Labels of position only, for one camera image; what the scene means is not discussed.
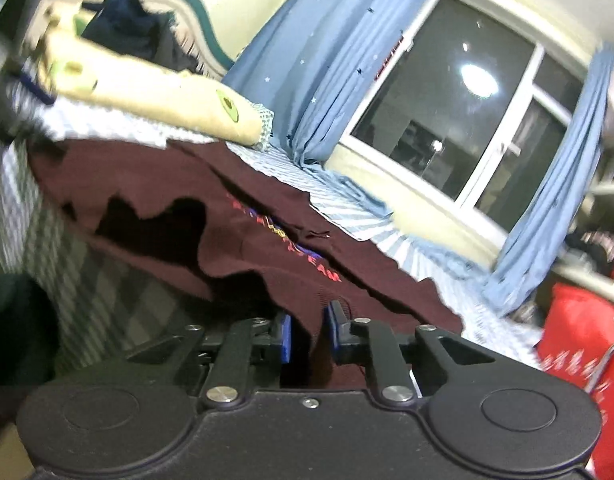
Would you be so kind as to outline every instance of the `maroon sweater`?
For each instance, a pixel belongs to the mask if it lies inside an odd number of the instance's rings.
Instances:
[[[95,248],[216,309],[280,307],[311,336],[339,300],[350,318],[409,333],[423,323],[460,333],[431,280],[416,282],[370,241],[358,242],[309,205],[309,194],[255,171],[223,142],[167,150],[70,140],[62,160],[30,157],[44,195]],[[312,383],[357,385],[356,367]]]

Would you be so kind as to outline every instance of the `yellow pillowcase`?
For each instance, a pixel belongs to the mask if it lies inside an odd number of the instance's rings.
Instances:
[[[69,15],[73,24],[74,14],[66,13],[65,18]],[[74,27],[64,23],[60,20],[60,27],[48,28],[41,43],[39,79],[46,89],[245,146],[260,139],[258,112],[222,83],[119,56],[75,37]]]

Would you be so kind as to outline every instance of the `embroidered lettering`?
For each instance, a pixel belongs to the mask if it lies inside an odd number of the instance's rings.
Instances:
[[[580,371],[580,362],[583,359],[583,350],[578,350],[570,360],[570,365],[567,366],[567,373],[569,375],[576,375]]]
[[[543,369],[543,372],[554,368],[554,358],[551,356],[551,354],[548,355],[545,359],[543,359],[543,361],[541,362],[541,368]]]
[[[560,352],[554,361],[554,368],[560,370],[565,365],[565,361],[567,361],[567,356],[569,354],[569,352]]]
[[[327,269],[327,277],[333,282],[340,282],[340,276],[337,272],[331,272],[329,269]]]
[[[589,379],[591,377],[591,375],[594,373],[594,368],[596,368],[597,362],[598,359],[592,359],[589,363],[585,365],[582,372],[583,377],[585,377],[586,379]]]

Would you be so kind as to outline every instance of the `clothing pile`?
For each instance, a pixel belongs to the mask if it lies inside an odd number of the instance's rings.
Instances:
[[[356,365],[335,367],[327,357],[323,309],[332,300],[350,319],[383,320],[396,332],[420,323],[462,331],[431,280],[416,282],[372,242],[325,220],[307,193],[255,171],[223,142],[62,146],[62,157],[36,153],[30,166],[92,247],[206,300],[215,319],[288,312],[306,336],[292,349],[309,355],[305,383],[365,381]]]
[[[569,249],[565,261],[575,262],[603,276],[613,275],[613,233],[603,230],[575,230],[565,237],[565,244]]]
[[[183,51],[169,27],[172,16],[147,12],[140,0],[83,2],[96,13],[81,37],[124,56],[135,56],[176,72],[200,72],[196,57]]]

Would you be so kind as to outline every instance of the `circular cap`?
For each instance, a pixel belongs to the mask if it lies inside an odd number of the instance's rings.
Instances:
[[[62,412],[69,424],[81,430],[104,431],[127,424],[140,412],[140,404],[124,390],[95,388],[71,397]]]
[[[542,394],[528,390],[500,390],[482,403],[482,413],[494,424],[510,431],[536,431],[556,419],[556,406]]]
[[[231,386],[215,386],[207,390],[207,399],[213,402],[231,402],[238,397],[238,391]]]
[[[545,374],[532,376],[534,384],[528,375],[526,388],[496,388],[467,377],[441,387],[427,405],[430,428],[448,452],[496,476],[551,473],[593,449],[600,415],[572,384]]]
[[[321,403],[318,399],[303,399],[303,406],[305,408],[309,408],[310,410],[313,410],[314,408],[317,408],[320,405]]]
[[[387,386],[383,388],[383,397],[392,402],[407,402],[413,399],[414,392],[407,386]]]
[[[25,401],[18,432],[32,461],[76,474],[119,474],[167,454],[196,413],[174,386],[49,383]]]

